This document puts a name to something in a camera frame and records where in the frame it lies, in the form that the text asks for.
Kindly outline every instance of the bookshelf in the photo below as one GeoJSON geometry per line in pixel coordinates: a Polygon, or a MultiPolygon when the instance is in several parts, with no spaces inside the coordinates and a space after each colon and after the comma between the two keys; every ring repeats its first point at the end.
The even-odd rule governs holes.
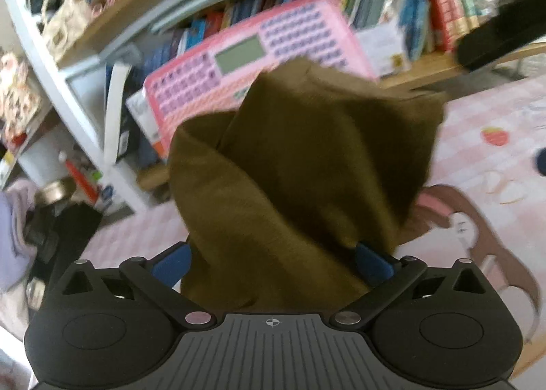
{"type": "MultiPolygon", "coordinates": [[[[546,53],[546,41],[524,46],[507,54],[496,63],[511,62],[541,53],[546,53]]],[[[409,71],[386,77],[379,85],[382,88],[415,89],[465,73],[466,70],[457,64],[453,55],[431,53],[414,62],[409,71]]]]}
{"type": "MultiPolygon", "coordinates": [[[[151,36],[151,27],[190,0],[119,0],[86,30],[83,36],[56,64],[47,52],[36,18],[25,0],[6,0],[17,36],[35,69],[53,108],[69,132],[114,185],[116,192],[135,211],[145,211],[157,201],[149,191],[168,180],[165,166],[139,171],[131,160],[107,165],[103,154],[104,64],[124,59],[125,49],[139,53],[139,40],[151,36]]],[[[546,43],[531,44],[501,59],[507,62],[546,53],[546,43]]],[[[407,72],[381,81],[384,88],[419,88],[463,74],[450,55],[424,56],[407,72]]]]}

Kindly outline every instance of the cartoon girl print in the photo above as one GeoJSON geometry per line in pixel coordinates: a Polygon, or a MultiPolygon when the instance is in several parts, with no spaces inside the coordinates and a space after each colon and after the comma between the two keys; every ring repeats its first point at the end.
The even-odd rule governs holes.
{"type": "Polygon", "coordinates": [[[413,255],[429,265],[451,267],[471,258],[491,282],[530,342],[537,330],[541,291],[527,267],[500,242],[470,200],[454,187],[425,187],[402,230],[396,257],[413,255]]]}

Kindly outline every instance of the lavender cloth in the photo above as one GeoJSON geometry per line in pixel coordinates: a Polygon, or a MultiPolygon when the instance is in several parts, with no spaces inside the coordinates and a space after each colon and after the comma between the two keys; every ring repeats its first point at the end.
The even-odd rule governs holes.
{"type": "Polygon", "coordinates": [[[13,207],[9,197],[0,192],[0,292],[5,292],[20,281],[34,256],[21,250],[15,240],[13,207]]]}

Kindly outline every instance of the white shelf frame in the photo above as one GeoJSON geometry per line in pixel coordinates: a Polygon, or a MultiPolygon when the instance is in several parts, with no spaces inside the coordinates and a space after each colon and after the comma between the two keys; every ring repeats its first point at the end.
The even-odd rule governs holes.
{"type": "Polygon", "coordinates": [[[113,166],[105,164],[102,136],[100,136],[94,120],[82,107],[66,78],[49,54],[35,19],[27,9],[26,0],[5,1],[21,46],[34,69],[34,73],[59,117],[91,162],[109,180],[116,193],[136,213],[146,211],[156,205],[155,199],[138,187],[136,173],[125,161],[113,166]]]}

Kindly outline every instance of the brown hair illustration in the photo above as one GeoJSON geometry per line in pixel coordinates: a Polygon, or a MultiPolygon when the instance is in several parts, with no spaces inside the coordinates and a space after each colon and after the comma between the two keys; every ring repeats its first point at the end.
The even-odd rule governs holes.
{"type": "MultiPolygon", "coordinates": [[[[488,255],[495,256],[507,284],[522,289],[529,296],[535,312],[533,328],[528,335],[529,341],[537,329],[541,308],[541,291],[531,272],[510,250],[501,244],[491,225],[481,215],[477,207],[456,188],[449,185],[434,185],[425,187],[421,193],[437,199],[439,204],[449,207],[452,213],[466,214],[478,227],[476,244],[473,248],[469,248],[470,256],[474,262],[481,265],[488,255]]],[[[430,231],[429,222],[443,228],[450,227],[449,216],[417,203],[402,230],[402,243],[409,242],[430,231]]]]}

